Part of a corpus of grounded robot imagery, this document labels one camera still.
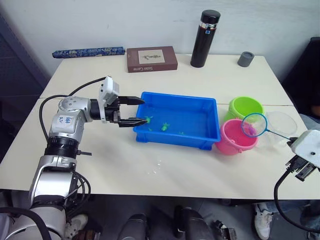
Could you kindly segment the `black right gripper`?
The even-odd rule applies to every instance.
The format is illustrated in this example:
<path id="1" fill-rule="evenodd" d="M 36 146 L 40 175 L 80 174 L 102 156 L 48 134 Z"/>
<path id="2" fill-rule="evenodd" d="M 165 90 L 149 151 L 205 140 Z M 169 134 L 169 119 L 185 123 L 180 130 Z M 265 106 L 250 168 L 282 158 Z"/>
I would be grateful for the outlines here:
<path id="1" fill-rule="evenodd" d="M 292 144 L 298 139 L 298 137 L 290 137 L 289 141 L 286 142 L 286 144 L 291 147 Z M 314 171 L 317 169 L 315 165 L 308 162 L 307 160 L 299 157 L 298 155 L 295 155 L 293 158 L 291 158 L 285 166 L 286 169 L 289 170 L 290 173 L 296 172 L 295 177 L 304 182 L 305 179 Z"/>

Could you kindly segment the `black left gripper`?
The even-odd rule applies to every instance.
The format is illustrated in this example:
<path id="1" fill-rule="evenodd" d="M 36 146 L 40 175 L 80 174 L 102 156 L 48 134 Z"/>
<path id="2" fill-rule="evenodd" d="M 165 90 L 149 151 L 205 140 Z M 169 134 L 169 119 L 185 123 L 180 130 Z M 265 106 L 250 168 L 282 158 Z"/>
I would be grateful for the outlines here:
<path id="1" fill-rule="evenodd" d="M 146 119 L 130 117 L 121 119 L 120 105 L 142 105 L 145 101 L 136 96 L 118 96 L 112 103 L 107 103 L 104 107 L 105 120 L 118 124 L 120 128 L 133 128 L 146 124 Z"/>

